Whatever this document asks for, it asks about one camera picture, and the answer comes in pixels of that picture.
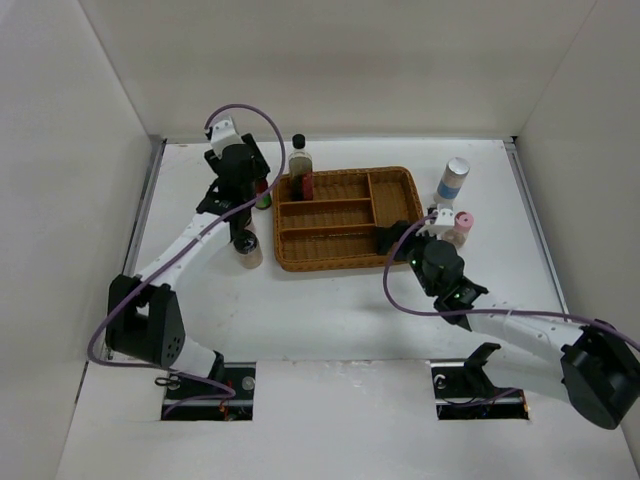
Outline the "red chili sauce bottle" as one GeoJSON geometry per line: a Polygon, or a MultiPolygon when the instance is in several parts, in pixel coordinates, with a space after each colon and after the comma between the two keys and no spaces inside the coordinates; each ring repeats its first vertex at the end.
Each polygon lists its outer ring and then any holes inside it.
{"type": "Polygon", "coordinates": [[[271,194],[267,192],[269,183],[266,177],[260,178],[255,182],[256,203],[255,208],[258,210],[267,210],[272,205],[271,194]]]}

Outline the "dark sauce bottle black cap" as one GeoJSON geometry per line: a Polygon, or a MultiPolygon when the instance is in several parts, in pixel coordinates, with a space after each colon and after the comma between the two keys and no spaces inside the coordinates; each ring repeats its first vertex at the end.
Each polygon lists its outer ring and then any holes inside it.
{"type": "Polygon", "coordinates": [[[292,151],[288,157],[292,201],[311,201],[314,195],[313,162],[306,150],[306,137],[297,133],[292,137],[292,151]]]}

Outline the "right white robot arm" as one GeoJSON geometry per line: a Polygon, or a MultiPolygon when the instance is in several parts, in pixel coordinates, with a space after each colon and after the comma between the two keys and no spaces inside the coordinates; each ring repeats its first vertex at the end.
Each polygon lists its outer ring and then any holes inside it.
{"type": "Polygon", "coordinates": [[[499,304],[465,276],[453,245],[417,234],[423,224],[398,221],[374,232],[378,254],[407,263],[433,298],[430,316],[546,361],[560,373],[563,400],[592,424],[616,429],[639,397],[638,342],[599,319],[499,304]]]}

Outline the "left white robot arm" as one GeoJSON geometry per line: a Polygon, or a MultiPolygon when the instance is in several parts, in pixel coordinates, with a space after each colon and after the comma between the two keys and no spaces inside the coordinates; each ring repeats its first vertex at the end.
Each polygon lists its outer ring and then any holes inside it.
{"type": "Polygon", "coordinates": [[[224,248],[247,261],[262,261],[249,201],[270,169],[251,134],[214,141],[204,158],[216,177],[179,237],[133,276],[119,275],[109,287],[106,346],[153,367],[190,376],[206,399],[224,387],[224,357],[189,337],[178,291],[224,248]]]}

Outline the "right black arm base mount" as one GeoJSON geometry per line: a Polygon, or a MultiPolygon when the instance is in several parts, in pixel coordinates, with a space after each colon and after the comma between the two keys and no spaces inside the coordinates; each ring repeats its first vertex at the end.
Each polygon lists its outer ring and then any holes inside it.
{"type": "Polygon", "coordinates": [[[490,356],[501,349],[483,343],[464,359],[430,366],[437,418],[441,421],[528,420],[522,390],[496,387],[484,372],[490,356]]]}

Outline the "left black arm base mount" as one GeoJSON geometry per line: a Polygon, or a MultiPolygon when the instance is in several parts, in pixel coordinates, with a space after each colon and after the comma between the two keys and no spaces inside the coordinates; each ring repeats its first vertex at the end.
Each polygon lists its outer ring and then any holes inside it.
{"type": "Polygon", "coordinates": [[[225,362],[216,371],[219,386],[176,373],[156,377],[163,389],[162,421],[236,422],[253,419],[256,392],[255,362],[225,362]]]}

